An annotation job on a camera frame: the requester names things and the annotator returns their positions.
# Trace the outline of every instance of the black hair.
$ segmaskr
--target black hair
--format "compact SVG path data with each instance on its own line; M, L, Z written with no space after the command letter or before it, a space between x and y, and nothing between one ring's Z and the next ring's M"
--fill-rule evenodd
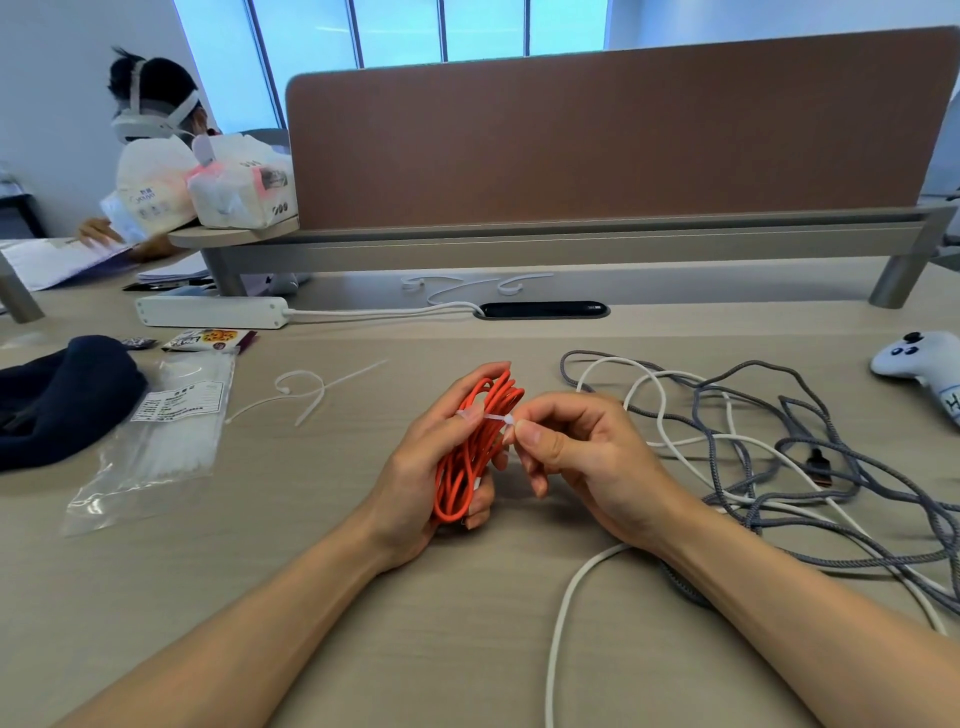
M130 86L133 67L143 61L123 48L113 46L120 57L110 66L110 83L107 88L117 101L130 101ZM193 91L197 90L190 72L169 59L150 59L140 69L140 98L162 101L178 107Z

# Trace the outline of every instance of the metal frame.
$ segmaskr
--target metal frame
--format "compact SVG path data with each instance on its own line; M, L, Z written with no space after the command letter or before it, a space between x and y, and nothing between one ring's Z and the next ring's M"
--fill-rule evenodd
M18 324L29 324L43 318L43 311L37 305L30 291L20 280L13 266L0 251L0 303L6 307Z
M523 0L523 58L530 55L530 0Z
M437 27L440 30L440 63L446 63L446 7L444 0L437 0Z
M889 255L870 303L901 308L955 207L693 215L512 226L297 231L204 250L224 295L245 273L491 268Z
M270 67L270 57L267 55L267 46L263 42L263 33L260 32L260 21L256 17L256 8L253 6L253 0L245 0L244 5L247 8L247 19L250 21L251 30L253 30L253 40L256 45L256 55L260 58L260 67L263 69L263 77L267 80L267 87L270 89L271 102L274 105L274 116L281 129L287 128L287 120L283 117L283 105L280 103L280 94L276 90L276 81L274 81L274 71Z
M363 68L363 47L360 45L360 27L357 25L357 9L353 0L344 0L347 5L347 21L350 26L350 39L353 41L353 60L357 68Z

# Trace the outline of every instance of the orange cable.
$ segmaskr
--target orange cable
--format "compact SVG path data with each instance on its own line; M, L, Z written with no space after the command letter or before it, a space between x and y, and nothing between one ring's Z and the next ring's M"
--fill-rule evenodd
M510 370L497 380L486 377L477 382L460 409L467 409L481 394L484 397L484 413L499 415L510 414L516 403L523 397L523 390L514 386L510 379ZM467 440L448 453L437 466L437 494L433 500L433 516L440 523L460 521L473 500L473 483L483 475L491 459L503 449L500 443L500 429L503 422L484 419Z

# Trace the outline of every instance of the forearm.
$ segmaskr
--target forearm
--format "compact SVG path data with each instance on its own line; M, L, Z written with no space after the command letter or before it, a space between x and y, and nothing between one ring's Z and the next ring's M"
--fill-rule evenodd
M379 554L347 521L58 726L265 725L379 566Z
M956 643L707 508L678 514L669 530L661 556L827 726L956 724Z

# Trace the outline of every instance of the cable connector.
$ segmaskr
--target cable connector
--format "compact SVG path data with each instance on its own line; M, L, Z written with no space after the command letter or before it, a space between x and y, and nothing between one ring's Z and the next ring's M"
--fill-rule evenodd
M830 466L830 461L827 460L820 451L820 448L812 448L810 450L810 456L806 458L806 469L810 475L810 480L821 488L832 487L833 478L830 477L830 471L833 470L833 468Z

